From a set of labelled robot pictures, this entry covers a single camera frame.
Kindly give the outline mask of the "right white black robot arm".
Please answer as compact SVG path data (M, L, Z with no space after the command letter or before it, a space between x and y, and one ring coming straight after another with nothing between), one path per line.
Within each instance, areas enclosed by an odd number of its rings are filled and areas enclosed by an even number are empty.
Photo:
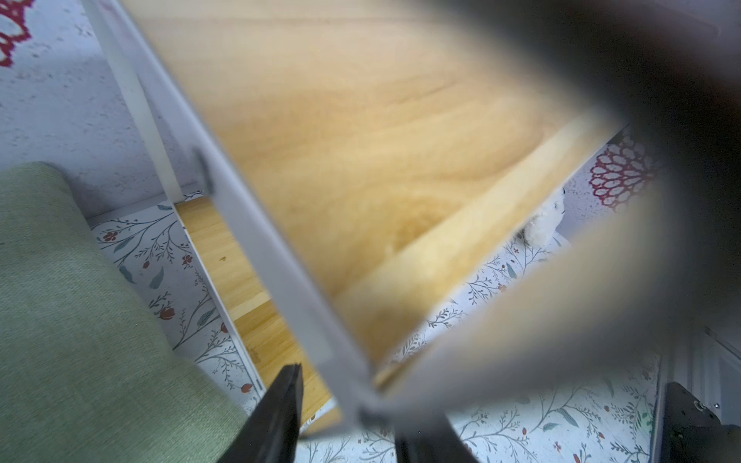
M677 382L664 399L657 462L740 462L740 426L722 424Z

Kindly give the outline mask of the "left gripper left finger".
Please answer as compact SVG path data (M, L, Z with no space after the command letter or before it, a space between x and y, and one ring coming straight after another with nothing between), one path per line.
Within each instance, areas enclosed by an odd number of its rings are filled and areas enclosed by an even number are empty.
M301 364L284 366L218 462L295 459L303 401Z

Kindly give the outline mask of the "grey square alarm clock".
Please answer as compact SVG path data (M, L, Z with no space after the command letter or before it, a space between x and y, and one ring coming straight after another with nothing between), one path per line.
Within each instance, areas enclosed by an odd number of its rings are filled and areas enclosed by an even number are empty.
M617 1L443 1L605 98L668 169L626 212L439 336L379 416L428 428L447 411L608 370L740 299L740 79L675 26Z

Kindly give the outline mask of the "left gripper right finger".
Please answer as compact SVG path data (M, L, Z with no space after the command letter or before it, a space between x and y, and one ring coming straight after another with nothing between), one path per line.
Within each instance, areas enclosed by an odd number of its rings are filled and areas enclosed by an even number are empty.
M395 428L397 462L477 463L446 416L434 416L424 424Z

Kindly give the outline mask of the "wooden white-framed two-tier shelf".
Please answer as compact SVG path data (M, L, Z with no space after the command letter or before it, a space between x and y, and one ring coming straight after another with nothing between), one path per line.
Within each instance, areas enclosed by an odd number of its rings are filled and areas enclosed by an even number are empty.
M97 1L344 426L623 122L426 1Z

